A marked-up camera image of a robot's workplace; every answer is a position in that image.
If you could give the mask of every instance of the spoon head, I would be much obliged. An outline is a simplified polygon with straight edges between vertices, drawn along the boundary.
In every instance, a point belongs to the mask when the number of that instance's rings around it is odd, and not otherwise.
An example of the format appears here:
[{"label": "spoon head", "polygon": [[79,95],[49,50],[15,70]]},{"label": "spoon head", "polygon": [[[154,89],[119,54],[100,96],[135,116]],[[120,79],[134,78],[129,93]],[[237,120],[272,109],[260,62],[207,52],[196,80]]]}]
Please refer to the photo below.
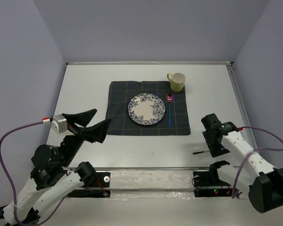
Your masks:
[{"label": "spoon head", "polygon": [[167,100],[168,102],[171,102],[171,101],[173,100],[173,93],[168,93],[168,94],[166,95],[166,100]]}]

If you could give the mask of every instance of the gray wall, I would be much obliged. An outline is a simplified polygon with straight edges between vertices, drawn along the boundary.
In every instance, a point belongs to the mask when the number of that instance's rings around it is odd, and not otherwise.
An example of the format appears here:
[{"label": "gray wall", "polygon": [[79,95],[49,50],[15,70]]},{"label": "gray wall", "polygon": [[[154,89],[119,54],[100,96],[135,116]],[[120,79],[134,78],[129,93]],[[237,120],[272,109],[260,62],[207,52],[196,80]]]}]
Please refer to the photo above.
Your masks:
[{"label": "gray wall", "polygon": [[67,62],[234,61],[268,0],[34,0]]},{"label": "gray wall", "polygon": [[[0,0],[0,137],[53,114],[65,67],[34,3]],[[46,142],[48,132],[39,125],[4,141],[3,158],[18,191],[33,168],[30,159],[36,147]],[[12,190],[0,166],[0,206],[11,201]]]},{"label": "gray wall", "polygon": [[[234,71],[252,126],[283,139],[283,0],[271,1],[242,48]],[[255,132],[261,147],[280,147],[274,138]],[[283,167],[283,152],[262,152]]]}]

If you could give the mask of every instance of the blue spoon handle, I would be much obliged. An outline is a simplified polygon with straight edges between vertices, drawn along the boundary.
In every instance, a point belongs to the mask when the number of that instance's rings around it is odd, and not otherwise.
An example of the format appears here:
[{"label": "blue spoon handle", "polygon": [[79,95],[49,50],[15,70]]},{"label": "blue spoon handle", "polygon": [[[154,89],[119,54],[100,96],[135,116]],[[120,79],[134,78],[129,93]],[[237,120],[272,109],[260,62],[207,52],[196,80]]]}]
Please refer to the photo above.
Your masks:
[{"label": "blue spoon handle", "polygon": [[169,126],[171,126],[171,103],[169,102]]}]

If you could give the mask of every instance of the black placemat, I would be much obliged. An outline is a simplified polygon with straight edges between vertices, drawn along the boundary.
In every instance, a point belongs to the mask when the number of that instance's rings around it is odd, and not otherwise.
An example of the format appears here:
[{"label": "black placemat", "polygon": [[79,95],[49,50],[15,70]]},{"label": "black placemat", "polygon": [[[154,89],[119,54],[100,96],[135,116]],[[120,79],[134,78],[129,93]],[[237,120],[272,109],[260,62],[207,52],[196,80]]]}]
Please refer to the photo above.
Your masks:
[{"label": "black placemat", "polygon": [[[185,89],[174,93],[171,102],[172,125],[169,126],[167,93],[172,92],[168,81],[113,81],[109,87],[106,118],[111,118],[107,134],[125,136],[168,136],[191,133],[185,100]],[[140,93],[152,93],[161,98],[166,107],[164,117],[156,124],[144,126],[134,122],[128,113],[130,100]]]}]

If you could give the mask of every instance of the blue and white plate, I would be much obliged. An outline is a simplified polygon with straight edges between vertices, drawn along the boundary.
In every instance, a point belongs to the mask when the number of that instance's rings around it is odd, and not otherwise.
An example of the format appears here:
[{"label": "blue and white plate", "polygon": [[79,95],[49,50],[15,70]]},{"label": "blue and white plate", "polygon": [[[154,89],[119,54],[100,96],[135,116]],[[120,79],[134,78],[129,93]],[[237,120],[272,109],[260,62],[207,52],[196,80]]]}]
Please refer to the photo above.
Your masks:
[{"label": "blue and white plate", "polygon": [[141,93],[133,97],[128,106],[128,112],[133,121],[141,125],[153,125],[164,117],[166,108],[164,102],[151,93]]}]

